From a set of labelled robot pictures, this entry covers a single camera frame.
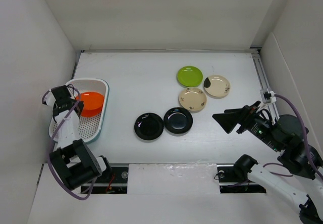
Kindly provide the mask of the orange plate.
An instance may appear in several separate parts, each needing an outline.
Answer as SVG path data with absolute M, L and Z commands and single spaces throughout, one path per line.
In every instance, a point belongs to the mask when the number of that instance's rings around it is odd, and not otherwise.
M 104 103 L 104 96 L 102 94 L 94 91 L 87 91 L 80 95 L 80 100 L 84 103 L 81 112 L 82 117 L 89 118 L 101 113 Z

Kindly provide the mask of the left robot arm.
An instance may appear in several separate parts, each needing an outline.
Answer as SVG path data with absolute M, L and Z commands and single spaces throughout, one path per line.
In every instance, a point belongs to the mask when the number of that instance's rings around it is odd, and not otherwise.
M 81 95 L 73 85 L 62 85 L 49 90 L 42 103 L 52 107 L 56 129 L 51 136 L 48 166 L 54 177 L 68 191 L 99 179 L 107 182 L 113 170 L 104 156 L 95 157 L 79 133 L 79 122 L 84 108 Z

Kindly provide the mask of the beige plate with black patch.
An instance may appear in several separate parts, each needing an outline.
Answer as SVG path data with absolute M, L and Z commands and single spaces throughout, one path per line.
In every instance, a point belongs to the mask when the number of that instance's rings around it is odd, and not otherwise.
M 206 77 L 203 86 L 209 95 L 216 98 L 226 97 L 231 90 L 229 80 L 221 75 L 211 75 Z

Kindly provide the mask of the beige plate with small motifs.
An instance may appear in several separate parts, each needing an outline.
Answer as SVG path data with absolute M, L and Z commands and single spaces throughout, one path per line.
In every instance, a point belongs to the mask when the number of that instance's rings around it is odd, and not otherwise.
M 205 108 L 206 94 L 197 87 L 188 87 L 179 93 L 180 105 L 188 111 L 198 112 Z

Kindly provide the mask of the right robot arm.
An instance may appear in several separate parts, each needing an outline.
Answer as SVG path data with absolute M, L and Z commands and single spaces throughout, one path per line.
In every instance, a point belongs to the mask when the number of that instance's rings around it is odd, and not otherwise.
M 232 166 L 238 183 L 250 181 L 273 191 L 294 208 L 302 223 L 322 223 L 322 157 L 305 143 L 307 128 L 292 115 L 282 115 L 276 121 L 260 102 L 242 108 L 227 109 L 212 118 L 230 134 L 236 126 L 237 133 L 248 131 L 274 152 L 277 160 L 303 186 L 299 191 L 267 171 L 253 157 L 244 154 Z

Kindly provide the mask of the green plate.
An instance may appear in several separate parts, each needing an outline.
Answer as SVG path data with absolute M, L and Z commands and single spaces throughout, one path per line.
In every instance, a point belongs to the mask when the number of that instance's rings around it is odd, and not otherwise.
M 197 87 L 203 80 L 203 73 L 195 66 L 184 66 L 178 70 L 177 80 L 183 86 Z

